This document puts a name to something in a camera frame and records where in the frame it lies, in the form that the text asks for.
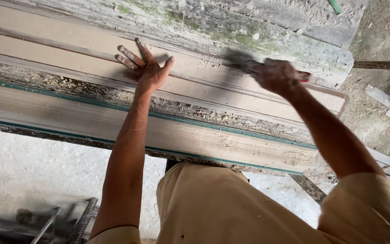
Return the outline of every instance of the finger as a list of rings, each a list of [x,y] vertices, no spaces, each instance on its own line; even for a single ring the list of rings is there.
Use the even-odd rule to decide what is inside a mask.
[[[132,69],[135,72],[139,72],[140,71],[139,66],[136,65],[134,62],[132,62],[132,60],[130,60],[128,58],[125,58],[122,55],[117,55],[116,59],[120,63],[124,64],[127,68]]]
[[[137,64],[139,67],[144,67],[145,62],[142,60],[142,58],[139,58],[136,54],[132,53],[130,50],[128,50],[125,46],[120,46],[118,48],[120,52],[124,53],[128,58],[133,60],[135,64]]]
[[[174,56],[169,57],[162,69],[165,69],[166,72],[169,72],[175,62],[176,59],[174,58]]]
[[[135,40],[139,46],[139,49],[141,49],[141,53],[144,56],[144,58],[147,60],[147,62],[156,62],[153,55],[148,50],[147,46],[141,42],[138,38]]]

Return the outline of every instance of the concrete floor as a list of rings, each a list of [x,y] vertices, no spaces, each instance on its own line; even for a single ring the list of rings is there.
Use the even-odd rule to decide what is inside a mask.
[[[0,218],[14,220],[19,208],[40,213],[56,206],[63,208],[63,218],[73,204],[85,206],[85,199],[100,199],[110,153],[0,132]],[[156,186],[165,163],[163,158],[146,156],[139,227],[144,238],[156,239],[159,234]],[[244,174],[255,188],[317,227],[319,205],[290,176]]]

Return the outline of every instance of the white paint residue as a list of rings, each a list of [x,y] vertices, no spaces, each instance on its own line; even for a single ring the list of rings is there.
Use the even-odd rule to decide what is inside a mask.
[[[255,33],[253,36],[252,36],[252,38],[254,39],[254,40],[258,40],[259,38],[260,38],[260,34],[257,32],[257,33]]]

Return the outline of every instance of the fingernail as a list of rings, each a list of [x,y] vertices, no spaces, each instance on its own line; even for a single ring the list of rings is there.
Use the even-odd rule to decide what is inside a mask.
[[[126,53],[126,52],[127,52],[127,49],[126,49],[124,46],[121,46],[121,47],[120,47],[120,52]]]

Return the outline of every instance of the green paint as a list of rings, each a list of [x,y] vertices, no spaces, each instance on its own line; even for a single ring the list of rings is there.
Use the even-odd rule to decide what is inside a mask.
[[[125,111],[125,112],[128,112],[130,109],[129,106],[124,106],[124,105],[115,104],[115,103],[102,102],[102,101],[98,101],[98,100],[94,100],[94,99],[86,99],[84,97],[69,95],[69,94],[65,94],[62,92],[50,91],[50,90],[46,90],[46,89],[41,89],[41,88],[36,88],[36,87],[26,86],[26,85],[21,85],[21,84],[15,84],[15,83],[1,81],[1,80],[0,80],[0,86],[12,88],[12,89],[17,89],[17,90],[22,90],[22,91],[29,91],[29,92],[42,94],[42,95],[46,95],[46,96],[51,96],[51,97],[57,97],[57,98],[75,101],[75,102],[79,102],[79,103],[100,106],[100,107],[104,107],[104,108],[111,108],[111,109]],[[255,133],[255,132],[229,128],[229,127],[225,127],[225,126],[221,126],[221,125],[214,125],[214,124],[210,124],[207,122],[201,122],[198,120],[187,119],[187,118],[162,114],[162,113],[158,113],[158,112],[149,112],[148,115],[151,117],[159,118],[159,119],[167,119],[167,120],[185,123],[185,124],[189,124],[189,125],[197,125],[197,126],[201,126],[201,127],[210,128],[210,129],[227,131],[227,132],[235,133],[235,134],[239,134],[239,135],[251,136],[251,137],[260,138],[260,139],[264,139],[264,140],[268,140],[268,141],[276,141],[276,142],[280,142],[280,143],[284,143],[284,144],[295,145],[295,146],[300,146],[300,147],[305,147],[305,148],[317,150],[317,147],[315,145],[308,144],[305,142],[285,139],[285,138],[281,138],[281,137],[268,136],[268,135],[259,134],[259,133]]]
[[[104,143],[109,143],[109,144],[115,144],[115,141],[112,141],[112,140],[101,139],[101,138],[90,137],[90,136],[83,136],[83,135],[74,134],[74,133],[67,133],[67,132],[63,132],[63,131],[55,131],[55,130],[39,128],[39,127],[34,127],[34,126],[29,126],[29,125],[20,125],[20,124],[4,122],[4,121],[0,121],[0,125],[8,126],[11,128],[18,128],[18,129],[26,129],[26,130],[30,130],[30,131],[43,132],[43,133],[53,134],[53,135],[58,135],[58,136],[79,138],[79,139],[88,140],[88,141],[98,141],[98,142],[104,142]],[[259,169],[270,169],[270,170],[275,170],[275,171],[280,171],[280,172],[285,172],[285,173],[295,174],[295,175],[303,175],[302,172],[298,172],[298,171],[278,169],[278,168],[273,168],[273,167],[268,167],[268,166],[249,164],[249,163],[238,162],[238,161],[233,161],[233,160],[228,160],[228,159],[223,159],[223,158],[215,158],[215,157],[210,157],[210,156],[198,155],[198,154],[187,153],[187,152],[179,152],[179,151],[168,150],[168,149],[163,149],[163,148],[146,146],[145,149],[157,151],[157,152],[174,153],[174,154],[179,154],[179,155],[184,155],[184,156],[190,156],[193,158],[202,158],[202,159],[213,160],[213,161],[218,161],[218,162],[238,164],[238,165],[249,166],[249,167],[254,167],[254,168],[259,168]]]

